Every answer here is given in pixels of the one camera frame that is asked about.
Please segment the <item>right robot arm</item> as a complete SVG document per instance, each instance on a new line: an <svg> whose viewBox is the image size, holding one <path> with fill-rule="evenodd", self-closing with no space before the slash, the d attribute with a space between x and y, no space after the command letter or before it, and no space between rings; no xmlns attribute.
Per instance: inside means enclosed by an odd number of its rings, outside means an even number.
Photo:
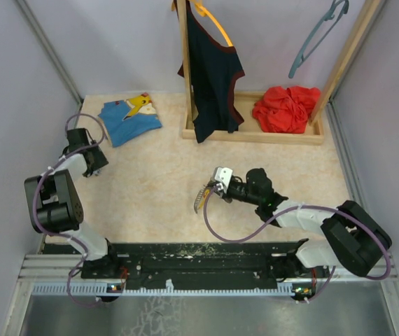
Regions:
<svg viewBox="0 0 399 336"><path fill-rule="evenodd" d="M221 199L252 204L263 222L322 237L306 241L288 259L289 271L297 277L317 266L344 267L358 277L367 277L392 246L386 231L355 201L347 200L337 207L294 202L274 190L263 168L251 169L241 179L230 168L218 167L212 179L218 184Z"/></svg>

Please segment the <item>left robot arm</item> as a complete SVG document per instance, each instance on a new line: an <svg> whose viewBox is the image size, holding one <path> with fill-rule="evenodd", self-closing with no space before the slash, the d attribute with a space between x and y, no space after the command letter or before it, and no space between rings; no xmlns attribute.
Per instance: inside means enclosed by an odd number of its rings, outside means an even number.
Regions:
<svg viewBox="0 0 399 336"><path fill-rule="evenodd" d="M85 221L74 185L80 177L92 176L109 162L87 129L70 129L66 138L68 146L56 168L49 167L47 172L24 181L31 225L37 233L66 239L86 263L111 278L120 272L121 261L108 239Z"/></svg>

